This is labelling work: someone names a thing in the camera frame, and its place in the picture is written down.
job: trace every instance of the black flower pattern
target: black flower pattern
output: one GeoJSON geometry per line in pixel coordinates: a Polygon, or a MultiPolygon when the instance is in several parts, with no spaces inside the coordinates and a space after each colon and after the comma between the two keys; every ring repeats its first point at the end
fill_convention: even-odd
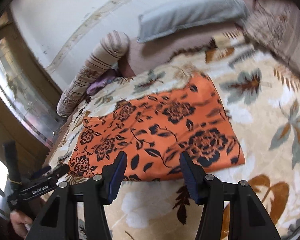
{"type": "Polygon", "coordinates": [[[189,154],[197,157],[197,161],[208,167],[220,158],[221,150],[225,149],[228,139],[217,128],[199,130],[189,138],[189,154]]]}
{"type": "Polygon", "coordinates": [[[124,122],[129,118],[129,116],[137,109],[136,106],[133,106],[131,103],[127,103],[122,106],[117,119],[121,122],[124,122]]]}
{"type": "Polygon", "coordinates": [[[97,155],[97,161],[101,161],[106,157],[107,160],[110,159],[109,154],[112,152],[114,148],[115,138],[107,138],[105,139],[94,151],[97,155]]]}
{"type": "Polygon", "coordinates": [[[137,174],[132,174],[129,177],[124,176],[123,180],[127,180],[127,181],[141,181],[141,179],[139,179],[137,174]]]}
{"type": "Polygon", "coordinates": [[[179,103],[175,102],[170,107],[163,110],[163,114],[168,116],[168,120],[175,124],[180,122],[185,116],[193,114],[195,107],[191,106],[189,103],[179,103]]]}
{"type": "Polygon", "coordinates": [[[93,139],[93,135],[94,135],[95,131],[92,129],[87,129],[86,131],[84,131],[81,135],[81,145],[84,145],[85,143],[90,143],[93,139]]]}
{"type": "Polygon", "coordinates": [[[160,129],[160,126],[156,123],[153,126],[149,127],[149,130],[150,130],[151,134],[156,134],[159,129],[160,129]]]}
{"type": "Polygon", "coordinates": [[[86,155],[83,155],[80,158],[78,158],[74,166],[74,171],[77,173],[78,176],[83,176],[85,172],[88,172],[89,168],[89,158],[86,155]]]}

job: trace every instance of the screw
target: screw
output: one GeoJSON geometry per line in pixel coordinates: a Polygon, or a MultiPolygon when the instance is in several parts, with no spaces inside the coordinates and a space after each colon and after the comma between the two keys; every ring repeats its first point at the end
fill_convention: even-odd
{"type": "Polygon", "coordinates": [[[93,180],[95,180],[95,181],[98,181],[98,180],[101,180],[101,179],[102,179],[102,175],[100,175],[100,174],[97,174],[97,175],[93,176],[93,180]]]}
{"type": "Polygon", "coordinates": [[[61,187],[61,188],[65,188],[66,186],[68,186],[68,182],[66,182],[66,181],[60,182],[60,184],[59,184],[59,187],[61,187]]]}
{"type": "Polygon", "coordinates": [[[207,174],[207,175],[205,176],[205,178],[206,178],[207,180],[213,180],[213,179],[214,179],[214,176],[213,176],[212,174],[207,174]]]}
{"type": "Polygon", "coordinates": [[[246,180],[241,180],[240,184],[241,184],[241,186],[244,186],[244,187],[249,185],[249,183],[246,180]]]}

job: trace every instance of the striped bolster cushion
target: striped bolster cushion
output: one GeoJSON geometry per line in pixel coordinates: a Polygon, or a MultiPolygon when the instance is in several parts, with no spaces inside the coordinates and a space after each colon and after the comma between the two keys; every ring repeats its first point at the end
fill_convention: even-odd
{"type": "Polygon", "coordinates": [[[63,91],[57,106],[57,114],[68,117],[79,104],[87,88],[129,48],[129,38],[125,33],[112,31],[104,37],[85,60],[69,87],[63,91]]]}
{"type": "Polygon", "coordinates": [[[244,30],[300,76],[300,10],[285,0],[257,0],[244,30]]]}

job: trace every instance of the window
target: window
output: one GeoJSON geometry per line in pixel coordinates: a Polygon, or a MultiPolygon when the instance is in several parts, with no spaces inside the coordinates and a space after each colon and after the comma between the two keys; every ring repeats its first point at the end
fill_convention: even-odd
{"type": "Polygon", "coordinates": [[[48,148],[53,146],[64,120],[31,85],[5,38],[0,40],[0,98],[30,133],[48,148]]]}

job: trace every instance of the blanket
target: blanket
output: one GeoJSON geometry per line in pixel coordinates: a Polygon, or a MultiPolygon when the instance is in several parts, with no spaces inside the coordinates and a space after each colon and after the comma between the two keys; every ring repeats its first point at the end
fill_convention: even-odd
{"type": "MultiPolygon", "coordinates": [[[[153,70],[161,75],[149,83],[149,73],[117,78],[79,105],[67,132],[50,160],[56,167],[68,163],[84,120],[113,113],[117,103],[153,93],[183,89],[198,72],[215,85],[245,164],[212,172],[220,180],[245,179],[262,201],[282,239],[300,228],[300,80],[270,53],[251,44],[181,54],[153,70]]],[[[70,184],[86,180],[67,174],[70,184]]],[[[117,199],[105,206],[113,239],[195,238],[202,206],[195,205],[182,179],[122,183],[117,199]]],[[[81,238],[83,208],[79,206],[81,238]]],[[[225,204],[222,239],[227,238],[229,206],[225,204]]]]}

